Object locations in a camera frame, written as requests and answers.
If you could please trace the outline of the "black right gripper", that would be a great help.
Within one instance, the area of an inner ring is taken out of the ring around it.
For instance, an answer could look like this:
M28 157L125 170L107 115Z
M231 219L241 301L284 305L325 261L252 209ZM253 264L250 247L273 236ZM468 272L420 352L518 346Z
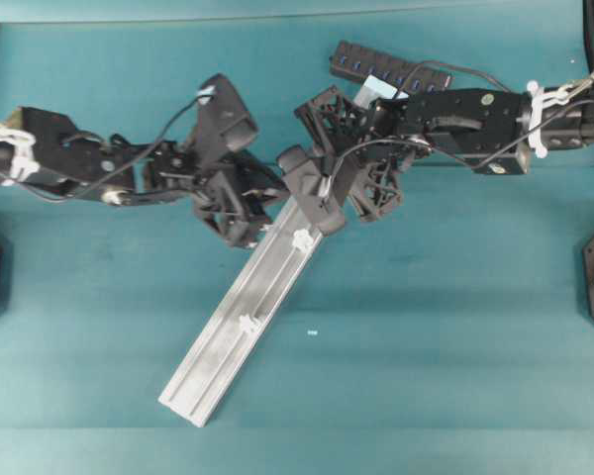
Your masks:
M402 205L395 173L426 157L426 140L407 117L413 99L372 95L360 103L331 86L294 110L317 148L345 148L357 165L347 197L362 222L379 221Z

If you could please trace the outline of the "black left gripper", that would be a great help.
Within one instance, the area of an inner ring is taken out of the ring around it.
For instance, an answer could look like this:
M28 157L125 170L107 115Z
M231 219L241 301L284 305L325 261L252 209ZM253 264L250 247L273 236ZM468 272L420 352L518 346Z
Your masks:
M140 198L192 197L193 213L228 246L251 248L271 223L265 207L289 197L282 179L247 149L218 151L196 140L144 144L138 153L145 161ZM234 171L236 193L217 192L212 183L217 170Z

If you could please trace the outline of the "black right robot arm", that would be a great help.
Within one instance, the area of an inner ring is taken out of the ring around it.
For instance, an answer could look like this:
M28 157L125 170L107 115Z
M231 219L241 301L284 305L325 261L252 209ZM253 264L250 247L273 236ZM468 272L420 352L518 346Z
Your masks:
M469 88L376 97L357 105L329 89L295 112L315 146L278 163L298 206L323 233L351 203L374 222L403 202L397 176L434 152L477 174L526 174L533 155L594 144L594 83L524 93Z

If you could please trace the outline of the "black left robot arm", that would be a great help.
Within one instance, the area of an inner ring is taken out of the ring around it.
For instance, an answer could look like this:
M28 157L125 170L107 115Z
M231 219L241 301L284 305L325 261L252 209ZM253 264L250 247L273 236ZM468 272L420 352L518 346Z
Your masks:
M188 198L194 216L227 245L253 247L271 224L267 207L288 190L248 151L256 135L248 115L221 126L203 105L197 119L184 143L159 135L137 144L80 130L57 112L21 107L0 123L0 185L52 204L138 207Z

